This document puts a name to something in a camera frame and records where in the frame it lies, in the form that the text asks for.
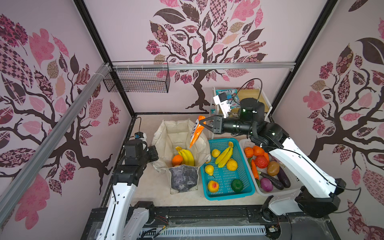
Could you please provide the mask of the orange Fox's candy bag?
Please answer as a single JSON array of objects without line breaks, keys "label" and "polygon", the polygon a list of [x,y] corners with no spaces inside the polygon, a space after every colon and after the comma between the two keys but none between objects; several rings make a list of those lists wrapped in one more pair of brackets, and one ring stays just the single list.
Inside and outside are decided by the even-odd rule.
[{"label": "orange Fox's candy bag", "polygon": [[206,117],[204,116],[199,116],[198,119],[195,121],[191,132],[190,148],[192,148],[192,146],[196,143],[201,133],[203,132],[204,126],[201,125],[200,121],[203,121],[205,118]]}]

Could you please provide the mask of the cream canvas grocery bag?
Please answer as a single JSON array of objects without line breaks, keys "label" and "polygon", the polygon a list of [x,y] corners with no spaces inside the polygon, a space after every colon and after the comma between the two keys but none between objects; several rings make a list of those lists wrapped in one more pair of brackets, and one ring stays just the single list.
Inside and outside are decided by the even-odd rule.
[{"label": "cream canvas grocery bag", "polygon": [[212,159],[203,130],[198,122],[182,120],[163,121],[155,132],[152,145],[159,159],[153,166],[167,174],[172,195],[198,189],[198,170]]}]

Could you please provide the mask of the orange fruit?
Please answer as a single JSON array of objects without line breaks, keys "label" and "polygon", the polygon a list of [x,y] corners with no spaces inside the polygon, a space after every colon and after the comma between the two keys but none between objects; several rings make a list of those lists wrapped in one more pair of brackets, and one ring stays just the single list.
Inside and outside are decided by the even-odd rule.
[{"label": "orange fruit", "polygon": [[172,166],[180,166],[184,161],[184,158],[181,155],[175,155],[172,159]]}]

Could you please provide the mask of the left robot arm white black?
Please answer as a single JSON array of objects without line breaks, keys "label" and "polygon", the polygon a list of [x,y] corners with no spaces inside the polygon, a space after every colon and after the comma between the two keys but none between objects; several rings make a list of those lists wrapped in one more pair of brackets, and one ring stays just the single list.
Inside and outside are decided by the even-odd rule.
[{"label": "left robot arm white black", "polygon": [[129,140],[112,178],[107,212],[97,235],[98,240],[135,240],[150,219],[150,204],[134,207],[128,216],[133,195],[148,163],[159,159],[156,147],[148,146],[147,137]]}]

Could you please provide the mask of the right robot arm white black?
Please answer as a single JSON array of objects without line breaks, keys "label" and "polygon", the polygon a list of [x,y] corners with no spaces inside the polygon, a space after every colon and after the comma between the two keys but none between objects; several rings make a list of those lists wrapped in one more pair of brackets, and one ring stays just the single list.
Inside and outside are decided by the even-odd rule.
[{"label": "right robot arm white black", "polygon": [[302,186],[291,194],[279,194],[267,201],[275,215],[303,212],[314,218],[322,218],[339,212],[339,194],[346,189],[342,179],[335,179],[321,170],[306,156],[275,123],[245,121],[214,115],[197,123],[214,134],[240,134],[249,136],[251,142],[276,158],[297,177]]}]

